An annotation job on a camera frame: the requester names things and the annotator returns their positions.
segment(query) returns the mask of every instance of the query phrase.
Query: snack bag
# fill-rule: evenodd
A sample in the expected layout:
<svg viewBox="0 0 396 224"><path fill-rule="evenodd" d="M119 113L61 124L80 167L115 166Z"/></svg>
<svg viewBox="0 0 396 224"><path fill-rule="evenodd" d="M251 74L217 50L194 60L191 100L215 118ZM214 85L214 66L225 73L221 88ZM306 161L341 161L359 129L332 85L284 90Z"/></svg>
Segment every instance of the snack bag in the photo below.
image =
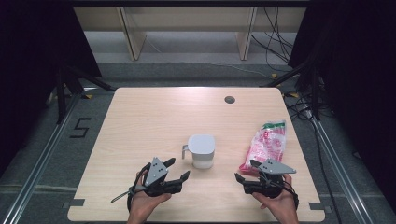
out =
<svg viewBox="0 0 396 224"><path fill-rule="evenodd" d="M267 159L282 161L286 145L286 121L269 121L262 125L251 140L245 163L239 166L243 173L257 174L257 169L252 167L250 160L264 162Z"/></svg>

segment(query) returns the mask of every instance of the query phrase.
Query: mug handle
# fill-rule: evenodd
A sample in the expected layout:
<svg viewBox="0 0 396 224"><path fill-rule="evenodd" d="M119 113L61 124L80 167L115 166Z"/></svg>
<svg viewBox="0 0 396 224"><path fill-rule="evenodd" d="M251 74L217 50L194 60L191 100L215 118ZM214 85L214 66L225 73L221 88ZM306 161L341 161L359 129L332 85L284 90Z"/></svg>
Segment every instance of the mug handle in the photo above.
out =
<svg viewBox="0 0 396 224"><path fill-rule="evenodd" d="M189 145L184 145L183 148L181 149L181 159L184 160L185 157L185 152L189 150Z"/></svg>

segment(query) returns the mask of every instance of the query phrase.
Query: table top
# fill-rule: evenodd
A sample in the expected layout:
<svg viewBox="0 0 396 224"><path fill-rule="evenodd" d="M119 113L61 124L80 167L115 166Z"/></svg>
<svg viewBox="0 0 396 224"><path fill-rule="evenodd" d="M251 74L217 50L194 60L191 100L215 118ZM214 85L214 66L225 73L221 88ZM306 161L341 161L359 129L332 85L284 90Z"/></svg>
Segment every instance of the table top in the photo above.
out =
<svg viewBox="0 0 396 224"><path fill-rule="evenodd" d="M226 103L227 96L235 102ZM158 157L176 158L167 181L191 173L182 191L158 206L148 221L274 221L268 210L261 210L260 203L245 194L234 173L260 127L280 119L287 123L282 162L297 170L291 176L300 199L299 219L322 221L324 212L309 207L320 200L279 90L214 87L117 89L75 195L84 204L71 206L68 217L126 221L127 197L110 201L131 187L136 172ZM194 168L189 152L181 159L183 145L199 133L212 134L216 141L214 165L207 170Z"/></svg>

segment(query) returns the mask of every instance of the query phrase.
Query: human hand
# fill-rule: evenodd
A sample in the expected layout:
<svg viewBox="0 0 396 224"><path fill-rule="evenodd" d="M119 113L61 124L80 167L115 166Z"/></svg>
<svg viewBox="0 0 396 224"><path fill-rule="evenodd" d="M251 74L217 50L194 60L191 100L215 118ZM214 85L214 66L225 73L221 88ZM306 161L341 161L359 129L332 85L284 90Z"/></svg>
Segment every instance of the human hand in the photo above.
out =
<svg viewBox="0 0 396 224"><path fill-rule="evenodd" d="M142 185L143 173L137 181L137 185ZM151 215L152 211L163 202L168 201L172 194L165 193L157 197L149 197L143 190L137 192L131 200L131 211L127 224L142 224Z"/></svg>
<svg viewBox="0 0 396 224"><path fill-rule="evenodd" d="M285 187L290 189L291 176L284 174L283 177L285 178L285 182L289 183L286 184ZM257 199L257 201L262 203L260 209L268 208L280 223L282 224L298 223L293 195L291 195L289 192L282 190L279 196L277 196L274 199L268 198L257 192L254 192L251 195L253 195L253 197Z"/></svg>

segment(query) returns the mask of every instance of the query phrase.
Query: white mug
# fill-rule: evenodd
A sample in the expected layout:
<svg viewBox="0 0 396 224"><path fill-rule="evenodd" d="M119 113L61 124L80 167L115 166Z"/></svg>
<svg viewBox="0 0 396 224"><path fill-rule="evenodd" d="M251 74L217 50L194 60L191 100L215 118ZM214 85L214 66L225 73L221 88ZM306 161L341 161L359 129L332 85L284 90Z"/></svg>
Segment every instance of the white mug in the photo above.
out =
<svg viewBox="0 0 396 224"><path fill-rule="evenodd" d="M192 154L192 165L198 169L208 169L213 165L215 155L215 137L211 134L195 134L190 136L189 143L182 148L182 159L185 151Z"/></svg>

